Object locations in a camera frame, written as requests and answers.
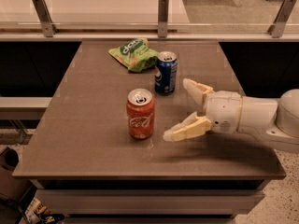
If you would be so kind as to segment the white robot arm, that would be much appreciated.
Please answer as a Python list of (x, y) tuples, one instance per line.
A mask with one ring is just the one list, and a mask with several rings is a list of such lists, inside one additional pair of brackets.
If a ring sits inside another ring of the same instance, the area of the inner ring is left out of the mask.
[(242, 96), (232, 91), (214, 91), (191, 79), (183, 87), (202, 108), (164, 132), (164, 140), (181, 141), (207, 132), (244, 133), (258, 143), (281, 151), (299, 152), (299, 90), (289, 90), (278, 99)]

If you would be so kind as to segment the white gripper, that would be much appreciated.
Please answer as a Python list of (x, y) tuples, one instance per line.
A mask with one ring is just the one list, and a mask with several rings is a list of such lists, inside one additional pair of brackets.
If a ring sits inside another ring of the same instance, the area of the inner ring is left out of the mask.
[(205, 116), (191, 113), (185, 120), (164, 132), (164, 141), (182, 141), (213, 133), (234, 133), (240, 119), (242, 97), (237, 92), (216, 91), (189, 78), (183, 79), (183, 87), (198, 105), (204, 105)]

